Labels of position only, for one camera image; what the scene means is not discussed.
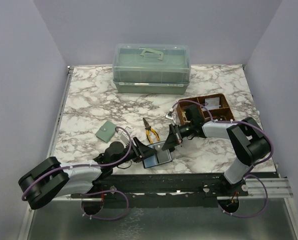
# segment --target brown organizer tray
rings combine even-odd
[[[196,103],[205,104],[205,100],[206,99],[210,99],[210,98],[216,98],[219,97],[220,99],[220,107],[217,109],[211,109],[209,110],[213,119],[217,119],[219,121],[230,121],[235,120],[235,117],[233,115],[233,112],[231,111],[229,104],[227,102],[227,99],[225,97],[225,95],[223,95],[222,93],[218,93],[218,94],[212,94],[212,95],[207,95],[207,96],[196,96],[196,97],[189,97],[189,98],[183,98],[180,99],[181,100],[191,100],[194,101]],[[193,103],[191,102],[180,102],[177,106],[177,113],[178,113],[178,118],[180,120],[180,124],[184,125],[189,123],[189,121],[186,118],[186,107],[192,105]],[[202,111],[202,108],[199,107],[199,111],[200,114],[202,115],[203,119],[205,121],[209,121],[210,117],[207,111]]]

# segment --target toolbox handle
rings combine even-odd
[[[158,57],[159,60],[163,60],[163,58],[164,58],[164,53],[162,51],[158,51],[158,50],[155,50],[152,48],[145,48],[140,55],[145,56],[146,52],[153,53],[153,54],[159,54],[159,57]]]

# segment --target marble tabletop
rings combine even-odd
[[[118,93],[111,66],[75,67],[54,156],[63,163],[84,163],[103,153],[111,142],[119,140],[117,134],[109,143],[95,136],[106,121],[132,128],[131,137],[147,145],[144,117],[164,141],[171,123],[165,115],[178,99],[217,93],[225,95],[236,120],[253,117],[261,126],[241,65],[192,65],[190,85],[184,95]],[[170,163],[147,169],[142,163],[132,163],[128,169],[114,168],[114,174],[221,173],[235,158],[231,142],[220,138],[184,140],[171,155]],[[276,169],[269,160],[253,171]]]

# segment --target gray wall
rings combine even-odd
[[[17,238],[17,182],[46,157],[67,72],[34,3],[0,0],[0,240]]]
[[[298,208],[298,0],[284,0],[245,68],[278,170]]]
[[[69,65],[118,43],[189,45],[194,64],[246,64],[281,0],[34,0]]]

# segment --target yellow pliers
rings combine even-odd
[[[153,132],[153,134],[156,136],[157,140],[160,141],[159,135],[158,133],[149,125],[149,123],[147,122],[147,120],[143,117],[142,118],[143,123],[144,123],[144,128],[145,128],[145,134],[147,135],[147,139],[148,141],[153,144],[154,142],[151,140],[150,138],[150,131]]]

